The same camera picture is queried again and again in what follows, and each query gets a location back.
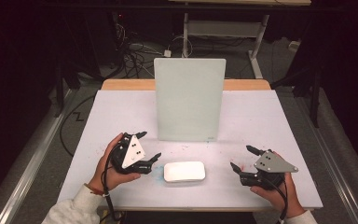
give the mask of person's right hand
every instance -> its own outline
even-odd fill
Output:
[[[292,175],[290,173],[286,173],[284,175],[284,179],[286,182],[287,187],[287,213],[286,217],[296,217],[305,212],[304,208],[300,204],[297,198],[296,193],[296,186],[293,182]],[[283,194],[286,194],[286,189],[284,187],[284,183],[281,183],[279,186],[279,189],[282,191]],[[259,195],[260,197],[268,200],[271,205],[281,212],[284,208],[284,200],[281,196],[281,194],[277,190],[265,190],[258,186],[252,186],[251,192]]]

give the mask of white tabletop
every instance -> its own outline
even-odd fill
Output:
[[[257,211],[269,202],[241,185],[230,162],[255,172],[259,158],[246,145],[277,151],[298,167],[293,174],[298,198],[305,208],[322,202],[275,91],[224,91],[216,142],[163,142],[157,139],[154,91],[99,91],[87,125],[62,186],[58,201],[74,198],[93,176],[98,159],[118,133],[146,131],[140,139],[149,160],[162,155],[149,175],[122,184],[111,192],[117,210]],[[163,166],[173,161],[202,161],[200,182],[166,183]]]

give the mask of sleeve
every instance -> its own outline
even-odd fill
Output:
[[[317,224],[310,210],[307,210],[305,213],[297,217],[287,218],[286,223],[287,224]]]
[[[97,207],[103,197],[82,186],[73,200],[65,200],[50,208],[42,224],[100,223]]]

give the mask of floor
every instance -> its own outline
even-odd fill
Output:
[[[194,38],[192,41],[190,57],[226,58],[226,78],[254,78],[246,54],[253,47],[253,39]],[[287,48],[289,43],[287,39],[282,39],[261,45],[257,60],[264,79],[269,83],[285,76],[295,56]],[[123,70],[115,78],[153,78],[152,59],[159,57],[166,46],[139,42],[131,48],[142,55],[136,59],[140,69],[138,74],[137,69],[131,69],[133,63],[127,59],[128,73]],[[178,46],[172,45],[171,51],[173,57],[180,57]],[[114,69],[108,64],[101,66],[103,74],[109,74]],[[0,223],[40,223],[49,208],[56,203],[72,159],[69,154],[76,151],[92,107],[91,98],[101,87],[101,83],[85,74],[80,74],[79,77],[81,88],[67,92],[66,107],[62,115],[54,118],[57,106],[53,104],[2,184],[0,215],[6,216],[0,217]],[[281,87],[277,89],[277,93],[324,203],[324,208],[313,211],[313,215],[320,223],[358,223],[358,158],[351,143],[331,111],[323,90],[318,114],[321,126],[319,129],[313,128],[308,118],[309,99],[295,98],[291,90],[291,87]],[[55,101],[54,92],[51,100]],[[13,196],[16,200],[7,204]],[[275,212],[254,215],[258,223],[274,223],[277,217]]]

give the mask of gray carpet floor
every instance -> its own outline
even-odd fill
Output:
[[[227,78],[254,78],[246,55],[247,50],[252,48],[253,40],[245,40],[238,46],[224,46],[214,51],[211,51],[210,48],[197,47],[205,44],[195,42],[192,56],[226,58]],[[257,60],[264,78],[270,83],[284,77],[290,66],[295,54],[287,49],[288,44],[289,41],[285,39],[273,44],[263,43],[259,51]],[[164,50],[162,46],[153,43],[148,43],[147,46],[148,50],[152,51],[162,52]],[[150,54],[143,55],[146,62],[156,57],[156,55]],[[144,69],[139,74],[140,77],[153,78],[153,67],[148,67],[149,65],[144,64]],[[102,66],[101,70],[107,74],[112,71],[112,68]],[[121,73],[116,78],[124,76],[125,74]],[[71,104],[67,104],[69,106],[67,111],[94,95],[101,87],[100,83],[87,79],[87,76],[83,75],[82,77],[85,77],[82,78],[82,87],[71,93],[74,98]],[[319,129],[313,128],[307,116],[309,99],[307,97],[295,98],[291,90],[290,87],[281,87],[277,89],[277,93],[324,204],[324,208],[312,211],[313,215],[319,223],[358,223],[358,157],[351,147],[351,143],[343,132],[339,120],[335,117],[334,111],[331,110],[323,90],[318,114]],[[92,99],[79,106],[75,110],[78,113],[69,115],[68,120],[62,126],[62,140],[72,153],[76,151],[91,107]],[[46,127],[48,127],[48,122],[42,123],[40,130],[44,130]],[[40,141],[46,134],[40,130],[35,132],[34,139],[36,140],[30,141],[30,144],[23,150],[0,188],[0,213],[28,161],[32,158],[34,148],[37,146],[37,139]],[[55,133],[34,182],[11,223],[40,223],[49,208],[56,203],[72,160],[63,148],[59,134],[60,132]],[[326,149],[335,158],[334,164],[325,158]],[[349,193],[356,203],[346,203],[343,192]],[[275,223],[278,214],[270,211],[254,213],[254,216],[257,223],[268,224]]]

